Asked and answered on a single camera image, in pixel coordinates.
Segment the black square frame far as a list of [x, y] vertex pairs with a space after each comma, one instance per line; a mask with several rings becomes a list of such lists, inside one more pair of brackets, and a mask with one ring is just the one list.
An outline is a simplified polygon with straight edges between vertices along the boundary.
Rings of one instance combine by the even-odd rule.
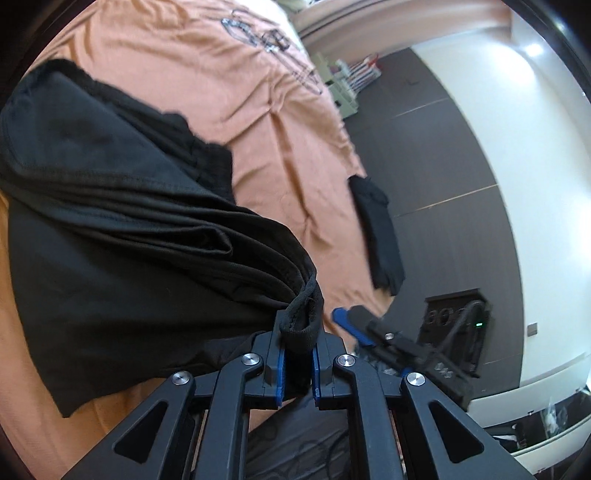
[[264, 49], [271, 53], [287, 52], [291, 46], [290, 39], [278, 29], [264, 32], [263, 36], [260, 37], [260, 40], [263, 42]]

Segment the pink brown curtain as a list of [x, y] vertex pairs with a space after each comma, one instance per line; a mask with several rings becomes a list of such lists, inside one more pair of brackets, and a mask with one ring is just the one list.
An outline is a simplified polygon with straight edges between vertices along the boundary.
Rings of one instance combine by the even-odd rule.
[[311, 45], [340, 29], [384, 27], [420, 41], [479, 29], [506, 27], [511, 9], [503, 1], [319, 1], [294, 14], [294, 28]]

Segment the black square frame on bed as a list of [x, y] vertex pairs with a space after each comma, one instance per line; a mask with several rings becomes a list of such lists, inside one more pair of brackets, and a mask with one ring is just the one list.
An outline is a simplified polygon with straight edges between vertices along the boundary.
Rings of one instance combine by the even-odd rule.
[[252, 30], [249, 24], [236, 18], [235, 16], [222, 17], [219, 22], [222, 27], [233, 39], [246, 45], [256, 46], [256, 39], [252, 36]]

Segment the black pants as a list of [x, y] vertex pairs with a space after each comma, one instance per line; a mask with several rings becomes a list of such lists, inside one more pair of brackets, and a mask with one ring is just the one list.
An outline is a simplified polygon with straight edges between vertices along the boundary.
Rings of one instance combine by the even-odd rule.
[[310, 351], [315, 265], [290, 229], [238, 206], [232, 156], [53, 60], [1, 112], [12, 289], [61, 415], [155, 378], [214, 371], [280, 333]]

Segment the wall light switch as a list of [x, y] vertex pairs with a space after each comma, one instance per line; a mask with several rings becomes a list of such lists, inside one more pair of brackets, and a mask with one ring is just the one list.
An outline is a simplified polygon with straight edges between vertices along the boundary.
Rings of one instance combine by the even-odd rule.
[[528, 337], [532, 337], [538, 334], [538, 324], [537, 323], [531, 323], [527, 325], [527, 330], [526, 330], [527, 336]]

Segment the cream bedside drawer cabinet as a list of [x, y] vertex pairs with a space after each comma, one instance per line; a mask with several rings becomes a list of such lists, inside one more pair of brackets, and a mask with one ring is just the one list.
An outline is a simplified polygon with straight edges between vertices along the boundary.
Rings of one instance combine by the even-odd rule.
[[332, 95], [332, 101], [339, 109], [342, 119], [347, 119], [359, 111], [359, 103], [356, 100], [356, 92], [349, 85], [349, 66], [341, 59], [332, 61], [317, 53], [311, 56], [312, 63], [318, 71], [322, 82], [328, 87]]

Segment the black electronic box on floor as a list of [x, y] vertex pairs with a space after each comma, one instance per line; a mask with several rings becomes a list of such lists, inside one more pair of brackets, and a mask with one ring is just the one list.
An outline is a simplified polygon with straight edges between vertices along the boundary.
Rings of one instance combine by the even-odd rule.
[[425, 299], [418, 342], [435, 347], [467, 375], [480, 376], [491, 305], [479, 289]]

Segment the striped gift bag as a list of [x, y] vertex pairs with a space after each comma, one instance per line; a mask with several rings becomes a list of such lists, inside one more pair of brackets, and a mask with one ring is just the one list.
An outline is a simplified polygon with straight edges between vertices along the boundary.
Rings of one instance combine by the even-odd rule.
[[349, 65], [348, 81], [351, 85], [370, 83], [381, 77], [380, 55], [370, 54], [362, 60]]

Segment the orange bed blanket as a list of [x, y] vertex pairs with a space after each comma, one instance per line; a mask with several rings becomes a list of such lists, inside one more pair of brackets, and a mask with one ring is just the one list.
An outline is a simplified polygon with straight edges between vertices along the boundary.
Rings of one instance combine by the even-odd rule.
[[[384, 314], [391, 296], [374, 287], [348, 180], [363, 165], [327, 91], [291, 72], [300, 44], [280, 61], [232, 38], [225, 17], [264, 34], [281, 26], [269, 1], [96, 1], [41, 52], [187, 120], [193, 133], [232, 153], [239, 205], [287, 227], [311, 254], [325, 310], [366, 306]], [[36, 479], [58, 479], [155, 388], [147, 381], [57, 410], [26, 346], [10, 280], [1, 268], [1, 425]]]

